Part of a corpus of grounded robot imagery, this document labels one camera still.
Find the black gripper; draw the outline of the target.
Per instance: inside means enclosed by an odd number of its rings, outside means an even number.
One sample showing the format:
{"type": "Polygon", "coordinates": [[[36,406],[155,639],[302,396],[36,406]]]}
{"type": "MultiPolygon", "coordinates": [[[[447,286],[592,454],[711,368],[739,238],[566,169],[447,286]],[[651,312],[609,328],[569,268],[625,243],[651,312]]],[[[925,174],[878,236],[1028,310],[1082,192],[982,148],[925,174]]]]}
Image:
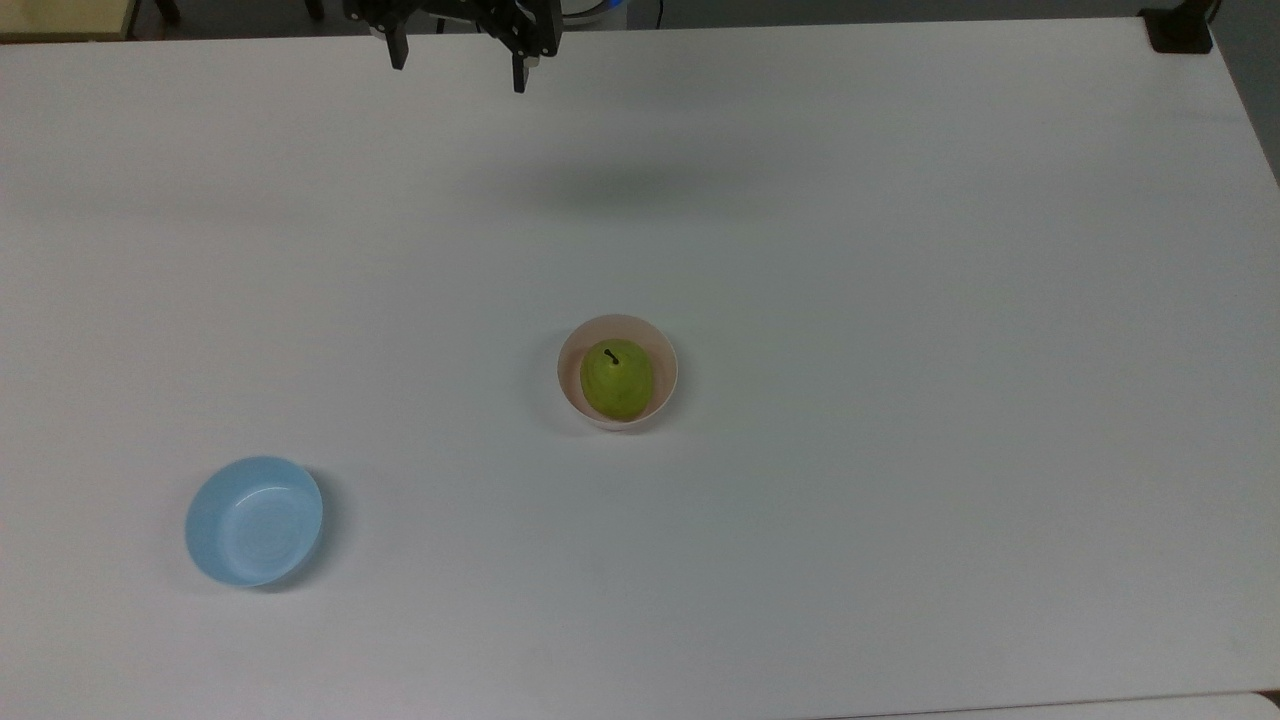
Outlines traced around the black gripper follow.
{"type": "Polygon", "coordinates": [[[387,42],[390,64],[403,70],[408,58],[406,23],[417,12],[479,26],[512,54],[512,85],[524,94],[532,56],[556,56],[563,33],[558,1],[346,1],[344,14],[365,22],[387,42]]]}

